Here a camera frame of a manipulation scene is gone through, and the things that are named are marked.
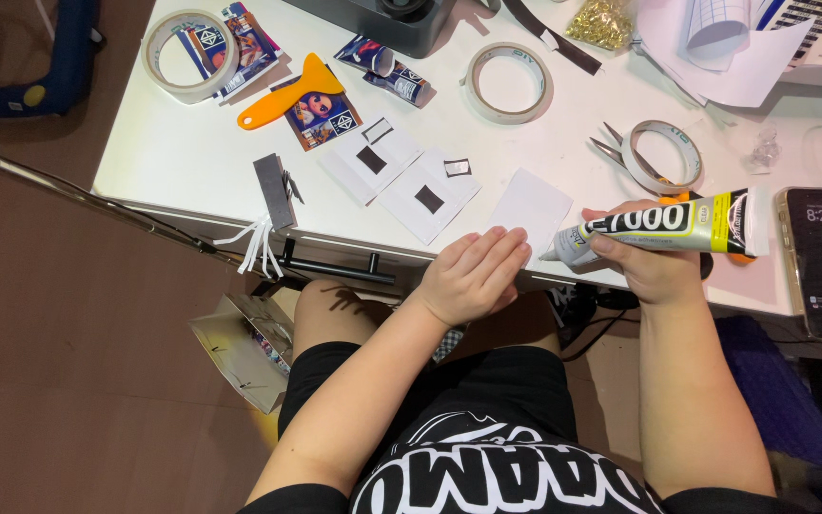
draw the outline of metal pole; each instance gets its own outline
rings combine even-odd
[[[243,259],[241,257],[218,252],[218,250],[208,242],[194,237],[187,237],[172,227],[168,228],[170,225],[166,225],[161,221],[157,221],[155,223],[153,220],[146,218],[142,214],[136,213],[127,208],[119,207],[115,202],[89,193],[85,191],[85,189],[78,186],[70,185],[70,182],[68,181],[63,182],[62,180],[47,177],[40,172],[8,161],[6,158],[2,158],[1,156],[0,172],[4,173],[8,177],[24,182],[25,184],[36,186],[45,191],[60,195],[63,198],[74,200],[87,208],[91,208],[102,214],[106,214],[114,219],[119,219],[120,221],[152,233],[162,239],[171,240],[175,243],[182,244],[188,248],[196,250],[199,253],[214,257],[223,263],[227,263],[232,266],[239,266],[243,263]],[[264,276],[257,269],[254,269],[252,273],[259,276]]]

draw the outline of plastic bag of eyelets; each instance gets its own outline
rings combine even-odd
[[[631,0],[586,0],[566,35],[602,49],[621,49],[633,41],[632,4]]]

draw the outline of yellow plastic scraper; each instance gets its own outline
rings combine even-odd
[[[236,118],[236,123],[245,130],[256,129],[273,122],[284,115],[288,109],[311,92],[323,94],[340,94],[344,86],[326,68],[322,59],[316,54],[309,54],[303,61],[303,76],[290,86],[272,91],[253,103]]]

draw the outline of black shorts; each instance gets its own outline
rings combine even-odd
[[[323,343],[297,357],[278,418],[279,437],[303,403],[359,347],[353,343]],[[516,413],[526,425],[577,443],[576,416],[566,389],[564,363],[544,348],[508,346],[422,371],[370,461],[376,462],[381,451],[399,441],[405,429],[425,411],[443,405],[453,409],[472,404]]]

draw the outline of white card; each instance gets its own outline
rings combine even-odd
[[[526,242],[531,244],[531,260],[526,267],[531,266],[551,246],[554,234],[572,205],[573,199],[563,191],[519,168],[484,231],[497,225],[510,230],[525,228],[528,232]]]
[[[424,149],[411,134],[382,116],[365,130],[338,138],[323,165],[360,204],[368,204],[411,165]]]
[[[472,175],[447,177],[449,159],[440,148],[430,148],[379,199],[424,244],[436,239],[480,191]]]

